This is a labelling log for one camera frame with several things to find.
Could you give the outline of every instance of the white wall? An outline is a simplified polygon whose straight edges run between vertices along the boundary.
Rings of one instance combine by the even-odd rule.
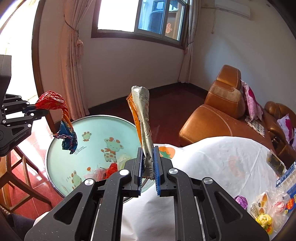
[[[265,105],[275,101],[296,111],[296,40],[266,0],[236,0],[251,10],[251,20],[201,9],[194,44],[191,83],[209,90],[224,64],[238,68],[242,80]]]
[[[183,50],[136,39],[91,38],[94,4],[79,25],[89,107],[126,96],[133,85],[150,89],[177,82]]]
[[[44,91],[63,95],[59,65],[59,37],[64,24],[63,0],[46,0],[39,35],[39,59]],[[91,38],[93,0],[79,25],[84,43],[82,59],[85,97],[88,107],[130,93],[133,85],[146,88],[175,83],[183,59],[183,50],[135,39]],[[51,111],[54,122],[60,111]]]
[[[59,65],[59,38],[64,24],[62,0],[46,0],[39,33],[39,61],[44,91],[63,95]],[[51,110],[54,122],[61,120],[60,110]]]

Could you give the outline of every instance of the sunlight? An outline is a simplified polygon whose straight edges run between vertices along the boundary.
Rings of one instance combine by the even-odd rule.
[[[31,45],[38,2],[36,0],[24,2],[0,34],[0,54],[12,56],[11,80],[6,93],[20,95],[23,100],[29,100],[37,94]]]
[[[98,29],[134,32],[139,0],[102,0]]]
[[[17,0],[13,4],[10,5],[10,7],[5,11],[5,13],[0,18],[0,28],[3,26],[3,24],[6,22],[6,20],[9,18],[9,16],[14,12],[16,7],[22,2],[22,0]]]

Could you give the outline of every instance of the red candy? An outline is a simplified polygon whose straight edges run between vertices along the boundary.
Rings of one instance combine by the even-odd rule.
[[[105,175],[104,175],[104,179],[107,179],[108,177],[111,176],[111,174],[115,173],[118,171],[118,168],[117,168],[117,164],[116,163],[112,163],[110,165],[110,167],[108,169],[105,170]]]

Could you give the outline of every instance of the round glass table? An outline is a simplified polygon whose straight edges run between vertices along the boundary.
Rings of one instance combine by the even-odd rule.
[[[110,115],[88,116],[72,122],[78,147],[70,155],[62,150],[62,139],[53,139],[46,154],[49,181],[62,196],[67,196],[87,178],[103,179],[112,163],[118,170],[127,160],[136,158],[140,142],[135,125]],[[153,184],[143,180],[142,192]]]

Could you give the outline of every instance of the curtain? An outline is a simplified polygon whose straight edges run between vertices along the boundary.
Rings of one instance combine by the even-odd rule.
[[[178,81],[189,83],[192,62],[193,62],[193,45],[196,33],[197,21],[200,12],[201,0],[190,0],[189,3],[189,23],[188,23],[188,46],[185,49],[184,58],[179,74]]]
[[[73,120],[89,115],[84,97],[81,57],[83,42],[78,25],[92,0],[64,0],[65,23],[60,38],[60,60],[64,98]]]

